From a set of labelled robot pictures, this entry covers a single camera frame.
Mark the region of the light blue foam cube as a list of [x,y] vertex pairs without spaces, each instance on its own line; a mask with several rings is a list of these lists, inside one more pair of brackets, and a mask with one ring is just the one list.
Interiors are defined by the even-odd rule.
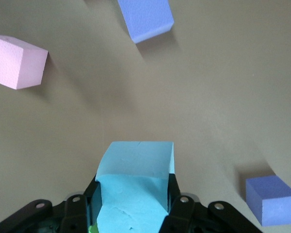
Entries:
[[173,142],[112,142],[96,175],[102,197],[98,232],[159,233],[174,172]]

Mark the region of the purple foam cube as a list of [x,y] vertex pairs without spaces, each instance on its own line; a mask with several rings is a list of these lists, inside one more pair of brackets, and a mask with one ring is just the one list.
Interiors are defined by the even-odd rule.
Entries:
[[278,176],[246,179],[245,200],[261,226],[291,224],[291,188]]
[[171,30],[174,18],[168,0],[117,0],[135,44]]

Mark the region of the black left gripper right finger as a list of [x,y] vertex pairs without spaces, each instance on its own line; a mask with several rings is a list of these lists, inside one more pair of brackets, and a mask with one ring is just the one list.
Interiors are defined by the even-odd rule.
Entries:
[[207,207],[200,200],[182,194],[175,174],[168,178],[168,215],[160,233],[263,233],[225,201],[211,202]]

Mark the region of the pink foam cube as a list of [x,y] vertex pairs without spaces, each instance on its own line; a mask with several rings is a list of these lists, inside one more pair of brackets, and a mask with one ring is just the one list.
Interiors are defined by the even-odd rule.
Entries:
[[45,49],[0,35],[0,84],[15,90],[40,85],[47,56]]

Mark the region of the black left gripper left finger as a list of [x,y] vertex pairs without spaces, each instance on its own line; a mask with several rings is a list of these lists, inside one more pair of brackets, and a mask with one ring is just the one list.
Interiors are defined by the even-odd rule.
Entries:
[[28,203],[0,222],[0,233],[89,233],[101,207],[100,183],[92,180],[56,206],[44,199]]

